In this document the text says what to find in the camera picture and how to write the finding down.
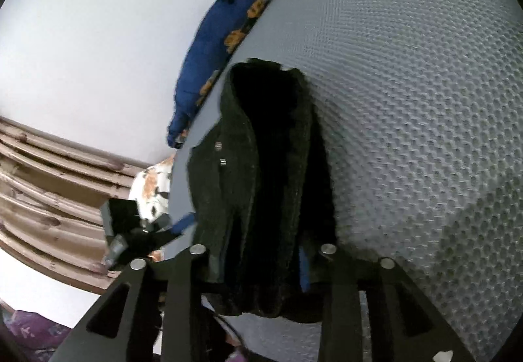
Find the brown striped curtain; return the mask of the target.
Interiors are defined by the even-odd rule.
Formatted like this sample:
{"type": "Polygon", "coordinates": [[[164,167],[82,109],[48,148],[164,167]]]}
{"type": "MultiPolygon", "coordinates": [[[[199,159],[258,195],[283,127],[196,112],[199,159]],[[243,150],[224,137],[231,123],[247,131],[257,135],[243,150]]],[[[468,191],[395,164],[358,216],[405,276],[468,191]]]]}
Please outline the brown striped curtain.
{"type": "Polygon", "coordinates": [[[100,206],[125,198],[143,164],[1,121],[1,248],[59,282],[103,293],[100,206]]]}

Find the grey mesh mattress pad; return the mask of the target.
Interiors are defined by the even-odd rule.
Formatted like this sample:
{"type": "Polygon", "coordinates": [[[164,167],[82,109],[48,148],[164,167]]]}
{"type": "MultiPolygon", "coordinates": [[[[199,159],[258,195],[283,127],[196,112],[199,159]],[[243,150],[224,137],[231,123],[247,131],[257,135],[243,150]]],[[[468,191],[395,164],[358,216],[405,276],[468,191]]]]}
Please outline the grey mesh mattress pad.
{"type": "Polygon", "coordinates": [[[344,250],[396,259],[476,360],[521,360],[518,1],[273,0],[250,58],[309,82],[344,250]]]}

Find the purple patterned sleeve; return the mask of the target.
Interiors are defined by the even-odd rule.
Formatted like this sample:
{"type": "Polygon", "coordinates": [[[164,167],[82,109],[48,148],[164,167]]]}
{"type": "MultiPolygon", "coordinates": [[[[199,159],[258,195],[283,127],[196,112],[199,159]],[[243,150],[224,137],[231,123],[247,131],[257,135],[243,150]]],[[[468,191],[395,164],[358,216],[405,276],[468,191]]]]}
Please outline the purple patterned sleeve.
{"type": "Polygon", "coordinates": [[[1,309],[1,361],[48,362],[71,331],[35,312],[1,309]]]}

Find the white floral pillow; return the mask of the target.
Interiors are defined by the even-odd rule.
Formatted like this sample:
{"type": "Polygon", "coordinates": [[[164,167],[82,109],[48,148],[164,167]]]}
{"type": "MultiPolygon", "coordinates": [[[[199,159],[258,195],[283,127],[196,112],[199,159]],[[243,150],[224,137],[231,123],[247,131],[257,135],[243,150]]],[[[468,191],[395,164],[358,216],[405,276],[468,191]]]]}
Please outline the white floral pillow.
{"type": "Polygon", "coordinates": [[[138,215],[150,224],[168,212],[172,167],[175,155],[139,172],[133,180],[128,199],[137,203],[138,215]]]}

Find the black denim pants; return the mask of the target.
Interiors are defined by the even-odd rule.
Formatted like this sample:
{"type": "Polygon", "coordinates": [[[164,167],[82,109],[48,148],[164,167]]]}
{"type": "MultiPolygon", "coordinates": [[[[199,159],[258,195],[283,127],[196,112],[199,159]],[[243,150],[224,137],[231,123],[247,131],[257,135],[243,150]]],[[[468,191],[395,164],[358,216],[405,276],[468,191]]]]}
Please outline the black denim pants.
{"type": "Polygon", "coordinates": [[[320,249],[336,241],[330,168],[302,73],[251,59],[223,83],[220,118],[187,164],[193,241],[208,249],[204,293],[224,316],[316,323],[320,249]]]}

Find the blue floral blanket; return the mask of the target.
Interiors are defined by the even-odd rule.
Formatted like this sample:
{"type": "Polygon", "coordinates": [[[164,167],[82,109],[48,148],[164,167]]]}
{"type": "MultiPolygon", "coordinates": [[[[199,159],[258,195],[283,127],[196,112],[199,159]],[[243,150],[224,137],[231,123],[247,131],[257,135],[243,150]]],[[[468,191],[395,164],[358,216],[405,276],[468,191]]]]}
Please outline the blue floral blanket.
{"type": "Polygon", "coordinates": [[[183,135],[229,59],[271,0],[216,0],[199,24],[177,78],[174,114],[168,125],[171,148],[183,135]]]}

